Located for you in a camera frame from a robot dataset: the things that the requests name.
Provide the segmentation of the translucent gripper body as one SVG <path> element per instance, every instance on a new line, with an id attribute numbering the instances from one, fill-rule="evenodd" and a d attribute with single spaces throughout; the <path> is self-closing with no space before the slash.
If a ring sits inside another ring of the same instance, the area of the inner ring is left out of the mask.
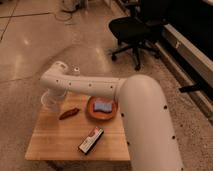
<path id="1" fill-rule="evenodd" d="M 44 105 L 51 110 L 59 110 L 61 103 L 65 100 L 65 95 L 52 98 L 48 95 L 44 97 Z"/>

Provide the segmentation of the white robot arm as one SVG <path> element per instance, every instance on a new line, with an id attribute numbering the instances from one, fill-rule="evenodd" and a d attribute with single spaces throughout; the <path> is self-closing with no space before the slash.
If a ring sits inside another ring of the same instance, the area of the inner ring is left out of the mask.
<path id="1" fill-rule="evenodd" d="M 55 103 L 71 91 L 118 102 L 133 171 L 184 171 L 177 136 L 160 84 L 150 76 L 76 76 L 57 61 L 40 77 L 44 97 Z"/>

